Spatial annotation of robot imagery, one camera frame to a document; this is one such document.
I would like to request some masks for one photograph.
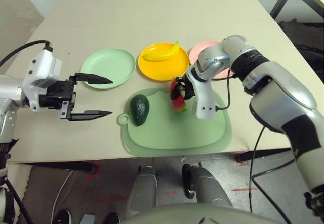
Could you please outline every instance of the table leg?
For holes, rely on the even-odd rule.
[[[69,169],[76,171],[84,171],[89,174],[95,174],[97,166],[90,162],[40,162],[40,163],[27,163],[27,165],[39,166],[39,167],[51,167],[59,169]]]
[[[276,19],[276,17],[278,16],[279,12],[281,11],[281,9],[283,8],[283,6],[285,5],[287,0],[278,0],[276,2],[276,4],[274,5],[273,9],[270,12],[270,16],[273,19]]]
[[[269,155],[272,155],[272,154],[277,154],[277,153],[286,152],[286,151],[290,151],[290,150],[291,150],[291,148],[272,149],[272,150],[259,150],[259,151],[255,152],[254,158],[265,157],[265,156],[269,156]],[[251,160],[252,156],[253,156],[253,151],[248,151],[248,152],[237,154],[236,159],[237,159],[237,161],[239,163],[243,163],[245,161]]]

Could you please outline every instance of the green plate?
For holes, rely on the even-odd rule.
[[[130,115],[130,100],[144,94],[150,102],[145,123],[134,126]],[[216,105],[225,107],[216,95]],[[227,110],[220,110],[213,119],[197,119],[191,112],[192,100],[187,100],[188,111],[171,108],[169,91],[165,88],[144,89],[130,96],[124,113],[117,118],[121,127],[121,141],[133,156],[162,157],[197,155],[220,152],[230,144],[232,130]]]
[[[83,63],[81,73],[95,74],[111,80],[112,84],[89,84],[98,89],[110,89],[122,85],[132,77],[136,60],[122,49],[103,49],[90,55]]]

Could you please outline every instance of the shoe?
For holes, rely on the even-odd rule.
[[[103,224],[118,224],[120,217],[116,212],[111,212],[104,220]]]
[[[61,210],[54,218],[53,224],[72,224],[72,217],[68,210]]]
[[[192,199],[194,197],[194,192],[190,192],[190,181],[191,181],[191,174],[190,174],[191,166],[189,164],[184,164],[182,166],[182,181],[183,181],[183,190],[184,194],[188,199]]]

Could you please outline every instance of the cable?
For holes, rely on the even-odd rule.
[[[236,78],[236,76],[233,75],[233,76],[230,76],[230,77],[216,78],[216,79],[212,79],[212,81],[224,81],[224,80],[226,80],[227,78],[232,79],[232,78]]]
[[[6,55],[1,61],[0,61],[0,66],[2,66],[7,60],[9,60],[13,55],[15,55],[16,53],[22,51],[23,49],[30,47],[30,46],[34,46],[35,44],[40,44],[40,43],[44,43],[46,46],[50,45],[50,42],[47,40],[37,40],[34,42],[30,42],[27,44],[24,44],[21,47],[16,48],[15,50],[13,50],[12,52],[10,52],[8,55]]]
[[[23,216],[25,217],[27,224],[33,224],[24,204],[22,203],[21,199],[19,198],[19,195],[17,194],[15,188],[13,187],[13,185],[11,184],[9,179],[5,178],[5,184],[8,186],[9,190],[13,193],[14,198],[20,208],[20,211],[22,212]]]
[[[259,144],[259,140],[261,138],[261,135],[265,129],[265,126],[262,127],[262,130],[260,131],[260,134],[258,136],[257,142],[255,143],[254,149],[253,149],[253,155],[251,159],[251,166],[250,166],[250,177],[249,177],[249,204],[250,204],[250,212],[252,212],[252,193],[251,193],[251,179],[252,179],[252,169],[253,169],[253,162],[254,162],[254,157],[255,157],[255,152],[257,150],[257,146]]]
[[[230,95],[230,92],[229,92],[229,80],[230,78],[234,78],[234,76],[230,77],[229,76],[229,73],[230,73],[230,70],[228,70],[228,73],[227,73],[227,97],[228,97],[228,103],[227,103],[227,106],[226,107],[218,107],[217,105],[215,106],[215,111],[218,111],[218,110],[225,110],[225,109],[228,109],[229,106],[231,105],[231,95]]]
[[[54,217],[54,210],[55,210],[55,205],[56,205],[56,202],[60,196],[60,193],[62,192],[62,189],[63,187],[65,186],[66,182],[68,181],[68,179],[70,178],[70,176],[72,175],[73,171],[71,171],[71,173],[66,177],[65,181],[63,182],[59,192],[57,193],[57,196],[56,196],[56,199],[54,201],[54,204],[53,204],[53,209],[52,209],[52,214],[51,214],[51,224],[53,223],[53,217]]]
[[[54,215],[58,212],[58,210],[60,209],[61,205],[63,204],[63,202],[64,202],[66,196],[67,196],[68,193],[70,192],[71,187],[72,187],[72,185],[73,185],[74,177],[75,177],[75,173],[73,174],[73,177],[72,177],[72,179],[71,179],[70,186],[69,186],[69,188],[67,189],[67,191],[66,191],[64,197],[62,198],[60,204],[58,204],[57,207],[55,208],[56,210],[54,211]],[[50,217],[49,220],[46,222],[46,224],[50,224],[50,221],[51,221],[51,217]]]
[[[271,199],[271,197],[264,191],[263,188],[261,188],[261,186],[258,184],[258,182],[255,180],[256,177],[260,177],[260,176],[263,176],[263,175],[266,175],[266,174],[269,174],[271,172],[274,172],[274,171],[277,171],[279,169],[282,169],[284,167],[287,167],[288,165],[292,164],[293,162],[295,162],[295,160],[291,160],[279,167],[275,167],[273,169],[270,169],[270,170],[267,170],[267,171],[264,171],[264,172],[261,172],[261,173],[258,173],[258,174],[255,174],[251,177],[252,179],[252,182],[258,187],[258,189],[261,191],[261,193],[268,199],[268,201],[273,205],[273,207],[279,212],[279,214],[283,217],[283,219],[285,220],[285,222],[287,224],[292,224],[290,222],[290,220],[288,219],[288,217],[285,215],[285,213],[280,209],[280,207],[274,202],[274,200]]]

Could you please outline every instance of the toy banana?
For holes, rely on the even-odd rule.
[[[147,61],[165,61],[174,57],[179,52],[179,42],[176,42],[169,49],[165,51],[152,50],[143,55],[143,58]]]

